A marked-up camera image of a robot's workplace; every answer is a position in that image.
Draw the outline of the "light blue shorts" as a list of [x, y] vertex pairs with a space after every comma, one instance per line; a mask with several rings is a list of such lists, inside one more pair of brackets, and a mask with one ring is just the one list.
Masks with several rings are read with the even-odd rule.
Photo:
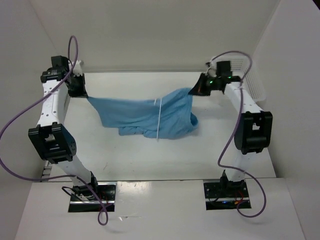
[[190, 88], [179, 88], [155, 99], [128, 100], [88, 97], [105, 128], [116, 128], [120, 136], [142, 135], [150, 139], [175, 140], [198, 128], [192, 113]]

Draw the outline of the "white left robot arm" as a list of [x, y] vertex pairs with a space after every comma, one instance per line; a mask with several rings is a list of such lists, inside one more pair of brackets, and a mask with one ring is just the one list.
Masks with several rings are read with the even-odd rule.
[[94, 174], [77, 157], [77, 144], [64, 126], [71, 98], [87, 98], [82, 62], [65, 56], [51, 57], [52, 66], [40, 77], [46, 99], [39, 121], [28, 137], [42, 160], [58, 166], [69, 175], [76, 198], [95, 200], [100, 194]]

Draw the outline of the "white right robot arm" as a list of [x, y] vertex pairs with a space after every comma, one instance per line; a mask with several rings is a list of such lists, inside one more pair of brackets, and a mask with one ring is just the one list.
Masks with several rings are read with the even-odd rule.
[[218, 61], [214, 64], [215, 74], [208, 71], [201, 73], [189, 95], [206, 97], [212, 91], [220, 91], [231, 101], [238, 111], [236, 129], [230, 140], [234, 141], [237, 157], [233, 165], [224, 167], [224, 181], [219, 184], [219, 191], [225, 197], [230, 197], [237, 191], [237, 185], [245, 179], [249, 164], [257, 154], [270, 145], [273, 115], [264, 111], [252, 99], [243, 87], [242, 77], [233, 75], [231, 62]]

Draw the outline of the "white plastic basket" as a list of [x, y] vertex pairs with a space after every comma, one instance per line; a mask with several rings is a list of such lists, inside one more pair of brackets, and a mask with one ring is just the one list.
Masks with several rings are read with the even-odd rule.
[[[227, 55], [224, 60], [230, 61], [231, 71], [234, 73], [244, 74], [250, 66], [248, 58], [243, 55]], [[254, 63], [243, 80], [243, 86], [255, 102], [263, 102], [267, 98]]]

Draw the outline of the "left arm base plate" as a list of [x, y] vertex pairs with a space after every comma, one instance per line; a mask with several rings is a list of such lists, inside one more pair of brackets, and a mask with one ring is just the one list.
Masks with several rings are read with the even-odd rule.
[[[88, 199], [83, 194], [77, 194], [74, 187], [63, 186], [61, 188], [69, 197], [69, 213], [89, 213], [100, 212], [102, 206], [99, 201], [93, 196]], [[102, 201], [108, 212], [115, 211], [115, 198], [117, 183], [116, 182], [98, 182], [97, 195]]]

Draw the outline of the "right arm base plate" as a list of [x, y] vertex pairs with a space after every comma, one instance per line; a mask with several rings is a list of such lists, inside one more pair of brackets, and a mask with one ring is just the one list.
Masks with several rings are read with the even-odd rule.
[[203, 182], [205, 207], [207, 211], [251, 209], [247, 184], [243, 181], [240, 186], [222, 189], [217, 180]]

